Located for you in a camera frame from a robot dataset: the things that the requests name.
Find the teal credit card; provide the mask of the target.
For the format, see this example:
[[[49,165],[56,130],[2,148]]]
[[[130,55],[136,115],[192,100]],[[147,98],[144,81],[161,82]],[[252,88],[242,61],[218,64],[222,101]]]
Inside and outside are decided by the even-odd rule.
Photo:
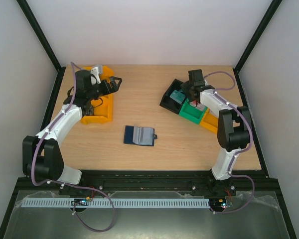
[[[183,93],[182,90],[174,90],[170,94],[170,98],[177,102],[178,104],[182,104],[183,101],[185,100],[185,94]]]

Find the blue leather card holder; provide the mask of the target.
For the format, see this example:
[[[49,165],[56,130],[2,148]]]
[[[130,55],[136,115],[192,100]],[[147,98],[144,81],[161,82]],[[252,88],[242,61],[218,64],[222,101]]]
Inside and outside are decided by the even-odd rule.
[[[155,129],[152,127],[125,126],[124,144],[138,146],[154,146],[154,141],[157,139]]]

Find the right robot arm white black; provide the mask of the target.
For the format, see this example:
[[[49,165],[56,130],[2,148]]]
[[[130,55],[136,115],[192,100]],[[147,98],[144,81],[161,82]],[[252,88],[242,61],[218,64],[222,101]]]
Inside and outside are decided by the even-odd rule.
[[[225,74],[229,76],[233,85],[229,88],[215,88],[209,85],[205,78]],[[235,78],[225,71],[215,71],[203,75],[202,70],[190,70],[188,81],[181,85],[186,98],[209,108],[218,118],[217,140],[220,151],[211,172],[214,179],[208,181],[207,189],[213,195],[220,194],[225,189],[223,180],[232,177],[232,169],[238,156],[248,151],[253,140],[251,117],[246,106],[237,106],[222,97],[220,91],[229,91],[236,85]]]

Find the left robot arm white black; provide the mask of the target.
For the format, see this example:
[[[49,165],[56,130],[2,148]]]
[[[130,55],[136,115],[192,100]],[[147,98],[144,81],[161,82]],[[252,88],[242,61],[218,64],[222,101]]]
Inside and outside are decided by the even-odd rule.
[[[73,87],[56,117],[35,136],[26,136],[22,142],[22,169],[33,185],[49,181],[78,185],[82,172],[65,165],[60,146],[72,127],[94,106],[92,101],[117,92],[122,78],[107,76],[101,79],[97,67],[74,73]]]

